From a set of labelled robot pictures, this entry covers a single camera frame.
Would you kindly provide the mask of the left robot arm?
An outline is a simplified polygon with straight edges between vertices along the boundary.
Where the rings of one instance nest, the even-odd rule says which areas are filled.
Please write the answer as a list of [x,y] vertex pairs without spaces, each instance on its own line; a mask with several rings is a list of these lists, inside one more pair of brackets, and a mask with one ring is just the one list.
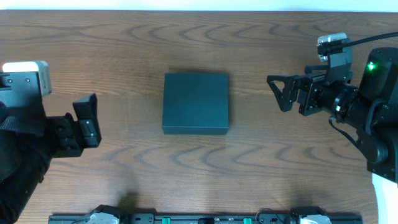
[[70,113],[48,117],[42,100],[22,107],[1,103],[1,223],[15,223],[54,158],[80,157],[101,142],[94,93]]

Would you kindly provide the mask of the dark green box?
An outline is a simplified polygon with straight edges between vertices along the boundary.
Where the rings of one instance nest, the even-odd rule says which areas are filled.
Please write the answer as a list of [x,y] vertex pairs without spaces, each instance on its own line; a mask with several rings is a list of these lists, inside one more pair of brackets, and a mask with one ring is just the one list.
[[162,130],[164,134],[227,134],[229,75],[166,73]]

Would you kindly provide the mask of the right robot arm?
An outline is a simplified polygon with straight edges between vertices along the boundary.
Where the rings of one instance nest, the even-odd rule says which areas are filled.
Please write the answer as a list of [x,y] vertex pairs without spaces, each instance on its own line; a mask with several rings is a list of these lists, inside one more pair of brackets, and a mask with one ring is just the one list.
[[378,222],[397,223],[397,49],[381,47],[368,56],[359,86],[351,84],[352,50],[320,48],[325,65],[307,65],[304,75],[269,75],[267,84],[279,108],[299,103],[309,116],[330,114],[329,123],[346,123],[357,139],[342,134],[360,151],[372,173]]

